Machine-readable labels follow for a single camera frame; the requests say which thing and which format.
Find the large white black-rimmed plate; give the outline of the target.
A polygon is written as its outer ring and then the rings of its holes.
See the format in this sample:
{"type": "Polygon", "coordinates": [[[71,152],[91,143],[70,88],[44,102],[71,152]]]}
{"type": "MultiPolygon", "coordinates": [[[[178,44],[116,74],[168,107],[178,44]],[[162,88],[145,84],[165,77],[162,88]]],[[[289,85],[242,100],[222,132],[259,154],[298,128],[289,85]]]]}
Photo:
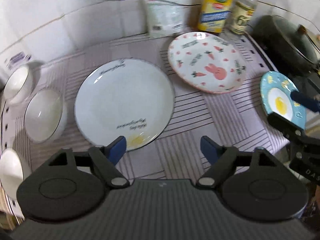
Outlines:
{"type": "Polygon", "coordinates": [[[81,134],[95,146],[119,136],[128,151],[155,140],[173,114],[175,91],[167,75],[141,59],[124,58],[94,70],[81,84],[74,116],[81,134]]]}

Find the yellow label oil bottle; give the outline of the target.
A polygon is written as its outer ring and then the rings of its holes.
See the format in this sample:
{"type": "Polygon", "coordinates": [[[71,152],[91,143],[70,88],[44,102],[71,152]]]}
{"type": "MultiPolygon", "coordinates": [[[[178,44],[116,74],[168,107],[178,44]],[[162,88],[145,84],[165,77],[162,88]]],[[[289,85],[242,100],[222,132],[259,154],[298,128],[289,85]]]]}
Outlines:
{"type": "Polygon", "coordinates": [[[202,0],[197,28],[200,31],[222,32],[234,0],[202,0]]]}

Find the white pink bunny plate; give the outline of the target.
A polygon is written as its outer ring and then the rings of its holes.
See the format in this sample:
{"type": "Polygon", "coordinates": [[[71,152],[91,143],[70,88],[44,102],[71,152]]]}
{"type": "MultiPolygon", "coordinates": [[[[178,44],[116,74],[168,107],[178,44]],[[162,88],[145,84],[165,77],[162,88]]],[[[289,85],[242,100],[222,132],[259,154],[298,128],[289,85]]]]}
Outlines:
{"type": "Polygon", "coordinates": [[[203,32],[176,37],[169,45],[168,61],[185,83],[211,94],[238,89],[247,74],[244,59],[231,43],[203,32]]]}

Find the blue fried egg plate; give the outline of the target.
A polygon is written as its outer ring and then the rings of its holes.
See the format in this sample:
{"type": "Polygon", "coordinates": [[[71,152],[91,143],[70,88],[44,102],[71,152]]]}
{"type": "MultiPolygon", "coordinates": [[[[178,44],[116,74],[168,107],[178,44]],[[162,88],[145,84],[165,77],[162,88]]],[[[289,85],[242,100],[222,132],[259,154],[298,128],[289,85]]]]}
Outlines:
{"type": "Polygon", "coordinates": [[[305,129],[306,109],[290,97],[292,91],[298,91],[295,84],[285,75],[269,71],[260,80],[260,96],[264,112],[277,113],[296,126],[305,129]]]}

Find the white black-rimmed bowl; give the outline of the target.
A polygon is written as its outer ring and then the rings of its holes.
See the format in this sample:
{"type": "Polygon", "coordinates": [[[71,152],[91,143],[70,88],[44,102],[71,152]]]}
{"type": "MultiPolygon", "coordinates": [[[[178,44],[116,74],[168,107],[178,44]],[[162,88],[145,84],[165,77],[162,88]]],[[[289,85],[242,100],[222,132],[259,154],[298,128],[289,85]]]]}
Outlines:
{"type": "Polygon", "coordinates": [[[6,148],[1,154],[0,173],[5,193],[16,200],[18,187],[31,174],[29,165],[15,150],[6,148]]]}
{"type": "Polygon", "coordinates": [[[48,144],[63,133],[67,124],[67,106],[62,94],[51,88],[38,91],[28,103],[24,127],[35,144],[48,144]]]}

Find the striped white table mat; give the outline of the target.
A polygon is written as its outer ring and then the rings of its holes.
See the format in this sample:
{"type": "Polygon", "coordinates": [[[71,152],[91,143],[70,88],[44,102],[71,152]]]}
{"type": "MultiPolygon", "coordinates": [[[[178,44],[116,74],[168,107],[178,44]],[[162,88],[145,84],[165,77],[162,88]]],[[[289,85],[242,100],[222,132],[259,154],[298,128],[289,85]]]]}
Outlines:
{"type": "Polygon", "coordinates": [[[245,61],[246,79],[235,91],[219,95],[193,88],[174,73],[167,56],[169,43],[169,38],[140,35],[99,44],[42,66],[32,65],[36,92],[52,88],[62,94],[67,106],[65,129],[52,142],[32,142],[24,127],[27,102],[7,105],[2,115],[2,147],[14,149],[32,171],[63,147],[87,150],[91,143],[81,134],[74,115],[76,94],[91,72],[125,57],[151,63],[152,68],[161,70],[165,80],[161,84],[140,76],[140,116],[146,119],[147,128],[159,127],[162,132],[121,158],[117,168],[129,181],[199,178],[209,166],[200,151],[204,135],[247,151],[262,146],[275,154],[287,145],[287,139],[268,125],[260,99],[260,78],[274,70],[274,65],[249,35],[231,40],[245,61]]]}

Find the white ribbed bowl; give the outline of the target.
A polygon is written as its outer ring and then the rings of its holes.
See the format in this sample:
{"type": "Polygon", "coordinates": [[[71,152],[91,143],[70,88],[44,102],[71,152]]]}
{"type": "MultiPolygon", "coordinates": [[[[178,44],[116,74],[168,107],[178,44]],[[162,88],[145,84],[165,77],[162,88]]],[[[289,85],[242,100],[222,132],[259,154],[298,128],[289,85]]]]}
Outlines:
{"type": "Polygon", "coordinates": [[[3,96],[8,105],[16,105],[27,99],[34,87],[33,71],[27,65],[18,67],[9,77],[3,96]]]}

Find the white plastic bag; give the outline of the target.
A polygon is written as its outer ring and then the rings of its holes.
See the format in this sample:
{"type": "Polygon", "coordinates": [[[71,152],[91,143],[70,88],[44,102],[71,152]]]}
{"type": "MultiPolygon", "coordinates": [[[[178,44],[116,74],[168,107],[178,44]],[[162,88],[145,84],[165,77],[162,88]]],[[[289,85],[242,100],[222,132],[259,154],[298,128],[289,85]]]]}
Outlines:
{"type": "Polygon", "coordinates": [[[183,31],[182,0],[145,0],[144,4],[151,38],[172,36],[183,31]]]}

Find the black wok with lid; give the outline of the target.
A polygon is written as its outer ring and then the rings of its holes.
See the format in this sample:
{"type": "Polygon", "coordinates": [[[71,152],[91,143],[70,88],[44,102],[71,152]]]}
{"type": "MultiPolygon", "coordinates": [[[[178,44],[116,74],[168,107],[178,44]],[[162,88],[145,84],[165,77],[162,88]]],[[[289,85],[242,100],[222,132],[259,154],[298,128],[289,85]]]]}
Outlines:
{"type": "Polygon", "coordinates": [[[264,15],[252,37],[268,52],[289,61],[295,72],[308,76],[319,72],[319,35],[278,15],[264,15]]]}

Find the clear yellow cap bottle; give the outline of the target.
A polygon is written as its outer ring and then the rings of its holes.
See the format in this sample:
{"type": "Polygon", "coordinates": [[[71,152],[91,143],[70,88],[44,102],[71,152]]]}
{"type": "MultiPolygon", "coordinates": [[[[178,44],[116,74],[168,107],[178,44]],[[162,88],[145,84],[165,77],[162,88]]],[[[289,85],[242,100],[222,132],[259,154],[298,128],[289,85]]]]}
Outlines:
{"type": "Polygon", "coordinates": [[[236,35],[242,35],[256,7],[257,0],[235,0],[228,26],[229,30],[236,35]]]}

